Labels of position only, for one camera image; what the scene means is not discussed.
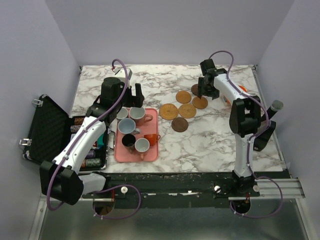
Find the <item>dark wood coaster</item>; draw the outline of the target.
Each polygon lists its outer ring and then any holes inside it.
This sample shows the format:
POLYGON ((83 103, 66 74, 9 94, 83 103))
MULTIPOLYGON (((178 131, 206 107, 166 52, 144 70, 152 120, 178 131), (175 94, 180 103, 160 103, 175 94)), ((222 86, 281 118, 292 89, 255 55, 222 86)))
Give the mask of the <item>dark wood coaster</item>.
POLYGON ((199 93, 199 85, 198 84, 194 84, 192 87, 191 87, 191 92, 193 95, 195 96, 200 96, 200 93, 199 93))
POLYGON ((183 117, 176 117, 172 120, 171 127, 176 132, 184 132, 188 129, 189 123, 183 117))

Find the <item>pink mug white inside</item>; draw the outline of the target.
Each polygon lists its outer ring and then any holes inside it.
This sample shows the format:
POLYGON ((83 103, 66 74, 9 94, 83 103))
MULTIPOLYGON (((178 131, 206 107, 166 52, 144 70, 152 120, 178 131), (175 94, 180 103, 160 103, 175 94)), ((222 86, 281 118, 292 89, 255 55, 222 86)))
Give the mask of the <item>pink mug white inside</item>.
POLYGON ((129 110, 129 116, 134 120, 137 126, 142 126, 143 124, 153 120, 153 116, 147 114, 144 107, 131 107, 129 110))

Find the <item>light wood coaster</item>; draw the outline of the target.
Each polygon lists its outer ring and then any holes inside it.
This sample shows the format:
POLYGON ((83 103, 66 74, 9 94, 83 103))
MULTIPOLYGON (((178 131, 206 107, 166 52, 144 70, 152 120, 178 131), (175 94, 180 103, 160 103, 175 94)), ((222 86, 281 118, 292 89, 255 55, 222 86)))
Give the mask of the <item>light wood coaster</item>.
POLYGON ((188 91, 182 90, 176 94, 175 98, 179 103, 187 104, 191 101, 192 96, 188 91))
POLYGON ((192 104, 197 109, 205 109, 208 106, 208 100, 204 96, 201 98, 195 96, 192 100, 192 104))

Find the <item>woven rattan coaster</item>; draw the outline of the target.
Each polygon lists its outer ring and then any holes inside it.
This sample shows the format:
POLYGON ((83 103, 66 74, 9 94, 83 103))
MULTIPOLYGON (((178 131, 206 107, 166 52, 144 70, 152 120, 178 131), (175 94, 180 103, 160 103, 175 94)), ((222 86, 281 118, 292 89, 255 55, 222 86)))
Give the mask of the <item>woven rattan coaster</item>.
POLYGON ((192 104, 184 103, 178 108, 178 113, 181 117, 185 119, 190 119, 196 115, 197 110, 192 104))
POLYGON ((159 115, 165 120, 173 120, 178 114, 178 108, 172 103, 166 103, 159 109, 159 115))

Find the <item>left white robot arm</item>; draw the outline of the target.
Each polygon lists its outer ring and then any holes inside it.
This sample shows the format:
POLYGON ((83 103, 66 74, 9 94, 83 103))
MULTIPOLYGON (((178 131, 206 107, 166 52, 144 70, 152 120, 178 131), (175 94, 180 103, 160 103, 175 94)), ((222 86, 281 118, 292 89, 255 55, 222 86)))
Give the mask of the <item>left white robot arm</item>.
POLYGON ((104 198, 110 194, 111 185, 105 173, 80 175, 81 166, 98 138, 115 120, 122 107, 142 107, 144 102, 141 84, 135 84, 135 95, 129 82, 117 77, 107 77, 101 93, 87 109, 83 123, 67 146, 52 160, 40 165, 41 191, 50 199, 74 205, 80 197, 96 193, 104 198))

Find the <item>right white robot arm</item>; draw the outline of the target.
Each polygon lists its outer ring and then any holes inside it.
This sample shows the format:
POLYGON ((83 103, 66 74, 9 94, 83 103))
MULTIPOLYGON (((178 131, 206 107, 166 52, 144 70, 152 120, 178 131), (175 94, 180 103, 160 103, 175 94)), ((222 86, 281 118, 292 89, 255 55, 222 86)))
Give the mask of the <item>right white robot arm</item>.
POLYGON ((250 95, 229 79, 224 68, 216 68, 212 59, 200 63, 197 96, 216 99, 222 93, 231 104, 229 127, 236 141, 235 166, 230 191, 241 196, 254 182, 252 156, 254 140, 261 126, 261 100, 250 95))

